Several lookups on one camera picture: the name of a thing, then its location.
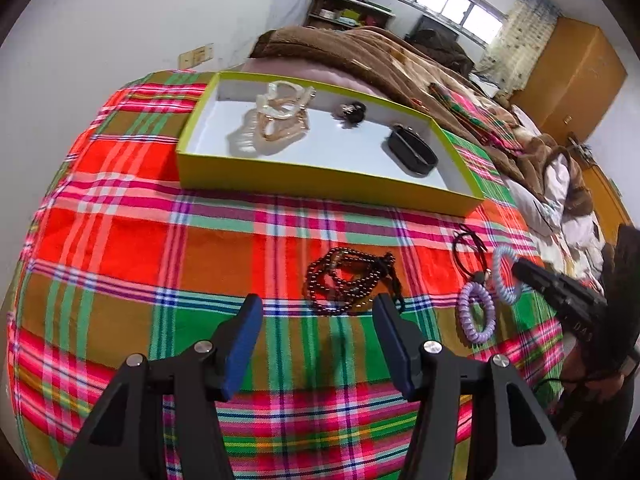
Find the blue gripper pad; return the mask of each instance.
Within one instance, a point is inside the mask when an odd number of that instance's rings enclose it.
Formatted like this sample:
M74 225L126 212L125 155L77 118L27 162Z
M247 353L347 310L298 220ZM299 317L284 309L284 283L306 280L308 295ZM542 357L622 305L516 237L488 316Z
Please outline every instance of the blue gripper pad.
M405 399L411 400L415 395L415 386L412 381L412 359L404 348L401 335L398 332L399 325L414 325L418 338L422 337L422 333L414 323L403 320L400 317L388 294L376 296L373 301L372 316L373 327L376 329L376 335L382 347L382 353L385 356L386 367L391 375L391 381L396 390L402 393Z
M224 380L220 393L224 400L231 399L239 390L246 368L254 352L255 343L262 326L262 300L257 294L249 294L238 314L228 322L231 326L220 326L224 331L236 330L236 337L228 350Z

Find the light switch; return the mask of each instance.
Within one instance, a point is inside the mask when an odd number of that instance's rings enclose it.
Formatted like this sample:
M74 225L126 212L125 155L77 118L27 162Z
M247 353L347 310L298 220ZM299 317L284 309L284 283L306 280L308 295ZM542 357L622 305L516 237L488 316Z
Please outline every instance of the light switch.
M204 63L207 57L207 47L201 46L193 51L193 65L197 66L200 63Z
M193 50L190 50L178 56L178 70L187 70L193 65Z

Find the bed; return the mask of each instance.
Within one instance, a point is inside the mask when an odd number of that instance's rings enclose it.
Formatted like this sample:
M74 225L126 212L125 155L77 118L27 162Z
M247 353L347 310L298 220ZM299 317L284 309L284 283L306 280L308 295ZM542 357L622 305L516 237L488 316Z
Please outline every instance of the bed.
M337 244L395 254L404 316L457 354L506 354L530 384L558 376L561 329L530 290L513 308L497 305L498 327L486 344L471 347L458 333L454 305L465 279L450 249L461 224L490 251L509 244L540 262L486 152L448 134L486 197L465 219L187 192L175 143L211 77L161 72L116 92L76 140L34 216L6 300L10 400L32 475L55 477L127 355L162 358L208 338L248 292L265 299L264 327L240 393L218 406L236 478L396 473L417 406L391 385L370 315L317 316L302 296L308 263ZM478 266L471 248L462 259ZM554 391L540 394L544 402ZM173 416L167 398L166 462L169 477L180 478ZM455 479L465 475L470 420L463 398Z
M602 290L598 279L604 237L593 214L591 194L584 185L582 172L568 152L554 146L552 139L546 140L546 145L540 142L542 133L519 108L505 110L486 98L484 92L478 91L473 74L469 81L456 73L457 70L447 69L423 50L414 48L414 44L395 38L387 31L362 29L349 33L356 36L357 41L352 50L347 41L340 48L333 48L322 44L324 38L311 36L318 40L320 47L310 52L305 49L312 42L306 33L299 34L294 27L289 27L282 32L282 42L297 44L295 50L281 45L278 39L269 38L267 41L273 43L273 47L256 48L241 70L318 80L386 96L402 104L418 101L441 127L450 130L452 124L458 126L457 134L468 133L467 140L477 140L476 144L492 155L543 260L557 272ZM411 99L403 102L404 95L399 97L395 87L381 84L370 76L369 72L374 70L363 70L360 66L363 63L356 66L348 63L351 54L362 54L361 47L366 41L370 52L390 58L391 62L383 64L381 70L389 70L396 76L399 86L404 83L403 77L415 84L415 88L409 90L413 92ZM434 99L427 102L425 97ZM513 171L513 166L523 168L522 172Z

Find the white pillowcase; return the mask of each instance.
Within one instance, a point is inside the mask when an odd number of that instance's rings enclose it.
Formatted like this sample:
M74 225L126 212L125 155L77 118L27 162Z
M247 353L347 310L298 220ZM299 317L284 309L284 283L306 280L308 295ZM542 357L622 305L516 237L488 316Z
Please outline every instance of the white pillowcase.
M545 201L550 214L550 224L558 232L562 227L564 202L569 190L569 168L564 155L557 156L545 170Z
M511 105L511 113L518 118L522 126L524 126L536 137L542 135L542 132L538 129L536 123L533 122L530 117L522 110L520 110L520 108L518 108L516 105Z
M535 139L536 135L532 134L529 130L527 130L524 126L514 126L511 129L513 136L520 143L520 145L525 148L530 142L531 139Z
M527 226L543 236L553 234L550 220L552 211L549 206L541 203L525 187L510 178L503 177L505 186L509 188L513 201L516 203L520 214L527 223Z
M586 216L567 217L562 222L562 234L569 247L587 249L597 240L593 234L593 217L591 213Z

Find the black cord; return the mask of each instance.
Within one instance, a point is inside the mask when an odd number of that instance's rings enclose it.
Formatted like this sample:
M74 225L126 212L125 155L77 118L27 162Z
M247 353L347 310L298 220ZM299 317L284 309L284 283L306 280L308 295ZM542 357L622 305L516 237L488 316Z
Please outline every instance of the black cord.
M580 379L563 379L560 377L549 377L547 379L544 379L542 381L540 381L538 384L536 384L533 388L532 391L534 394L536 394L538 392L538 390L544 386L547 383L566 383L566 384L586 384L586 383L591 383L593 381L601 381L604 379L608 379L610 377L613 377L617 372L603 372L602 374L593 374L590 376L584 376L581 377Z
M458 266L458 268L460 269L460 272L462 272L463 274L466 274L466 276L470 280L472 280L474 278L474 273L465 269L465 266L460 261L460 257L458 256L458 244L460 243L462 238L464 238L465 236L471 237L471 239L474 241L474 244L476 245L476 249L478 250L478 255L480 257L480 261L482 262L482 271L484 272L484 274L486 274L489 268L486 264L486 257L484 256L484 254L486 253L486 245L481 240L481 238L466 225L461 224L460 229L462 230L462 232L458 233L455 236L455 238L453 238L453 248L452 248L453 259L456 262L456 265Z

